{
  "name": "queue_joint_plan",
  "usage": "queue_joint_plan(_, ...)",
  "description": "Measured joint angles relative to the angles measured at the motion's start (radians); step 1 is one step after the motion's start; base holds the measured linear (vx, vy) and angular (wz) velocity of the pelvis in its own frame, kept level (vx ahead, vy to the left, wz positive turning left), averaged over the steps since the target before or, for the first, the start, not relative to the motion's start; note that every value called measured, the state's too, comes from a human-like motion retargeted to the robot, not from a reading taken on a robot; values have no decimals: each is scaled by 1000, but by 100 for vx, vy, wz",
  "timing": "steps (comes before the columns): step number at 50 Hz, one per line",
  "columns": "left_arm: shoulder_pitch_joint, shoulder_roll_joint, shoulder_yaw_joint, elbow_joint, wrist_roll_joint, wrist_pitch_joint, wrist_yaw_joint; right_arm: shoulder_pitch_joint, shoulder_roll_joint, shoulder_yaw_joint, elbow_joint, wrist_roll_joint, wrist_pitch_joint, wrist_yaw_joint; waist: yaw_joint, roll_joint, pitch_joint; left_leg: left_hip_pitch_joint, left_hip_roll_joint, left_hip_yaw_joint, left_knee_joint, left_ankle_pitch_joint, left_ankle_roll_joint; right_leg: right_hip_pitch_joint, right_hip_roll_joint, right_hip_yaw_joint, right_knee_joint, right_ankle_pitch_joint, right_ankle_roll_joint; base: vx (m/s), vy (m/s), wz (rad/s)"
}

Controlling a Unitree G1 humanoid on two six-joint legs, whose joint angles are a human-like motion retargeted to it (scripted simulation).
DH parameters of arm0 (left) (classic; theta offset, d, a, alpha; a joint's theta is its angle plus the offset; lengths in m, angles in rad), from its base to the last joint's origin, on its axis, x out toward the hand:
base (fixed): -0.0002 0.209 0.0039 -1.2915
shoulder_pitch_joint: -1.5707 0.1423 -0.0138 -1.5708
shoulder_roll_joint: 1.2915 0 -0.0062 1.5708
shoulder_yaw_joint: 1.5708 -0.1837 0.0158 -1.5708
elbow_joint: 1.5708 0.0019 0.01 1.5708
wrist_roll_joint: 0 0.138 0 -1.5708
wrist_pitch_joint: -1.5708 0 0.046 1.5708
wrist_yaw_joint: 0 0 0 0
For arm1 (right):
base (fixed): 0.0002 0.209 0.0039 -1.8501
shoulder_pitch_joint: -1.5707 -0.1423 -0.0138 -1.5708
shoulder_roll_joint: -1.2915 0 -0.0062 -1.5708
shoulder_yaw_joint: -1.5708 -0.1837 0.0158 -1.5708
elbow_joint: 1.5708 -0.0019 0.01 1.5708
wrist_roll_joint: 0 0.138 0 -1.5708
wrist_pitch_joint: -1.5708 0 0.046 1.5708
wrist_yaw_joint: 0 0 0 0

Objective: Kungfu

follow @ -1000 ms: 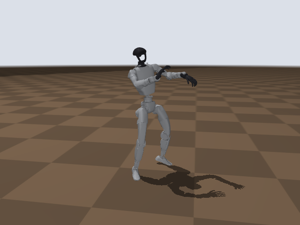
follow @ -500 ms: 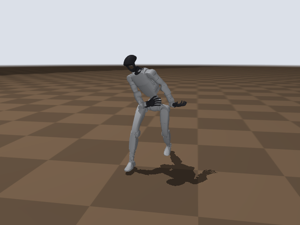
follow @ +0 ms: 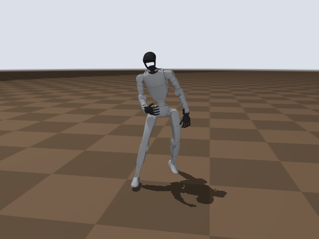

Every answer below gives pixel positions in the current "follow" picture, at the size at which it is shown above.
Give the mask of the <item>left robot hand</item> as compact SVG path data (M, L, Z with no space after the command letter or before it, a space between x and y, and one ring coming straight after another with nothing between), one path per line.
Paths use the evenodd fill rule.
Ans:
M188 126L190 126L190 117L189 117L189 113L186 113L185 114L185 110L183 109L182 110L183 111L183 119L182 119L182 121L179 123L179 125L183 122L183 126L182 126L182 128L184 127L184 128L186 128L186 127L188 127Z

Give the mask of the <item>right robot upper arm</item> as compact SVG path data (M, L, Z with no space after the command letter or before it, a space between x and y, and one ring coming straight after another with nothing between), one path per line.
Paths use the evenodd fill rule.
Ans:
M144 80L143 80L143 76L144 74L140 74L140 75L137 75L136 77L136 82L137 82L137 91L138 91L138 94L140 95L141 97L141 100L146 100L147 97L146 95L144 94Z

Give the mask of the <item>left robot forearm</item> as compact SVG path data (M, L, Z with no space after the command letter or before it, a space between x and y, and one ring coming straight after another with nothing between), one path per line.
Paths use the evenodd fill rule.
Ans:
M188 108L188 103L187 103L187 101L186 101L185 93L184 93L184 91L183 91L182 88L179 88L179 91L180 91L180 93L181 93L181 96L179 96L178 98L179 98L179 100L180 100L181 107L182 107L182 109L185 110L185 114L186 114L186 113L189 113L189 108Z

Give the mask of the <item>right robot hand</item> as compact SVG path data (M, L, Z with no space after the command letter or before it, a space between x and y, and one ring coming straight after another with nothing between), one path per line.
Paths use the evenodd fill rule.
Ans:
M150 115L154 115L154 116L159 115L159 114L155 114L155 113L159 113L159 111L158 111L158 112L155 112L155 111L157 111L157 110L159 110L159 109L154 109L154 108L157 108L158 106L156 106L156 107L150 107L151 105L153 105L153 103L150 104L148 107L143 107L143 108L145 109L145 113L150 114ZM153 110L153 109L154 109L154 110Z

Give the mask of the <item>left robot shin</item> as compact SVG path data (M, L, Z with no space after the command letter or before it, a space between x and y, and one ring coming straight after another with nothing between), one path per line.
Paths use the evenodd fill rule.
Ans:
M179 154L179 150L180 150L180 143L178 145L176 145L176 147L172 147L170 145L170 152L171 152L171 164L175 164L176 162L176 158Z

